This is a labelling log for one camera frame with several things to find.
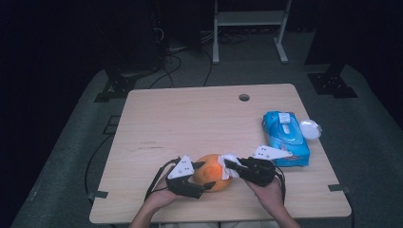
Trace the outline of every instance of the gray carpet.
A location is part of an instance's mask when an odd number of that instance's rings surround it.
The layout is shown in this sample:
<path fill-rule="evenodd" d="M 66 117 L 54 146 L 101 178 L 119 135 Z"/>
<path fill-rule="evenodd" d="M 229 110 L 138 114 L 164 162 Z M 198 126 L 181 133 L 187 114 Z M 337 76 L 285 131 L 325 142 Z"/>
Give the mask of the gray carpet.
<path fill-rule="evenodd" d="M 310 117 L 323 128 L 321 143 L 341 184 L 348 186 L 355 210 L 355 227 L 400 227 L 403 224 L 403 133 L 369 89 L 363 76 L 346 66 L 342 78 L 358 98 L 335 99 L 317 95 L 307 73 L 323 72 L 327 66 L 305 66 L 313 33 L 286 32 L 283 40 L 290 60 L 283 65 L 273 44 L 273 35 L 251 35 L 236 46 L 220 46 L 221 63 L 212 67 L 207 86 L 293 84 Z M 212 52 L 211 45 L 204 49 Z M 172 73 L 174 87 L 202 86 L 210 63 L 204 52 L 188 50 L 176 54 L 181 67 Z M 166 68 L 178 60 L 167 58 Z M 139 80 L 147 89 L 161 70 Z M 89 219 L 91 204 L 87 186 L 96 191 L 113 137 L 104 133 L 109 118 L 120 115 L 125 99 L 94 103 L 107 81 L 102 70 L 88 85 L 56 143 L 41 176 L 21 208 L 12 227 L 111 227 Z M 171 87 L 163 78 L 157 87 Z M 299 220 L 302 227 L 351 227 L 351 218 Z"/>

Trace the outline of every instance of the wooden table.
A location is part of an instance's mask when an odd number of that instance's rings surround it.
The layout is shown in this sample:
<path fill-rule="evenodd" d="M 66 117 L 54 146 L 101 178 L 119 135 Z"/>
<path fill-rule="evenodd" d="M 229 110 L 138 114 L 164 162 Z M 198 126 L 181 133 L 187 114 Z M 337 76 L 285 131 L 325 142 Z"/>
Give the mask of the wooden table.
<path fill-rule="evenodd" d="M 249 97 L 249 101 L 240 97 Z M 252 156 L 260 144 L 267 144 L 261 121 L 270 110 L 292 111 L 299 120 L 308 119 L 293 85 L 131 91 L 99 186 L 108 195 L 96 198 L 90 220 L 130 222 L 158 169 L 178 156 L 188 154 L 193 162 L 212 153 Z M 343 192 L 329 190 L 328 185 L 338 184 L 338 180 L 320 141 L 309 142 L 309 147 L 309 166 L 282 169 L 286 207 L 294 218 L 348 217 L 351 208 Z M 153 221 L 253 219 L 270 217 L 243 180 L 234 179 L 224 191 L 174 202 Z"/>

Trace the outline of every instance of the blue package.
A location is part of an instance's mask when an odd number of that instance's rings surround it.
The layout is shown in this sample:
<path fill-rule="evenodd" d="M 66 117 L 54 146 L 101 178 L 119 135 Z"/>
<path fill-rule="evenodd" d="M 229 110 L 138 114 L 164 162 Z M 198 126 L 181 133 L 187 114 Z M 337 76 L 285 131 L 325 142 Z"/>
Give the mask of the blue package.
<path fill-rule="evenodd" d="M 277 166 L 304 166 L 309 164 L 310 150 L 302 136 L 297 118 L 292 112 L 269 111 L 263 117 L 263 129 L 269 146 L 293 153 L 277 159 Z"/>

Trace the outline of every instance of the metal shelf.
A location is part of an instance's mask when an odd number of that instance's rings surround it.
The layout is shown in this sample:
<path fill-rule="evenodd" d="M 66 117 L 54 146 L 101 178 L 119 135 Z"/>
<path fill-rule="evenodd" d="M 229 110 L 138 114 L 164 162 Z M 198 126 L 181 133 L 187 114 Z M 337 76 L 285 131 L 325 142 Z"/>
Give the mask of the metal shelf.
<path fill-rule="evenodd" d="M 218 26 L 281 25 L 284 11 L 222 11 L 218 12 Z"/>

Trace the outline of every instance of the orange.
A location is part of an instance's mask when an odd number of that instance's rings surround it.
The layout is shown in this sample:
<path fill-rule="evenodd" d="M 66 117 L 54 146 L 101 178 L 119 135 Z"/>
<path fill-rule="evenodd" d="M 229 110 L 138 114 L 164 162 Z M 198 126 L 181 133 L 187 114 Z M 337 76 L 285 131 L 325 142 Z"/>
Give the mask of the orange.
<path fill-rule="evenodd" d="M 232 177 L 222 180 L 222 166 L 218 163 L 218 154 L 210 154 L 200 158 L 197 162 L 205 162 L 205 164 L 195 170 L 193 181 L 196 184 L 204 185 L 205 183 L 215 181 L 213 188 L 206 192 L 218 192 L 225 189 L 232 181 Z"/>

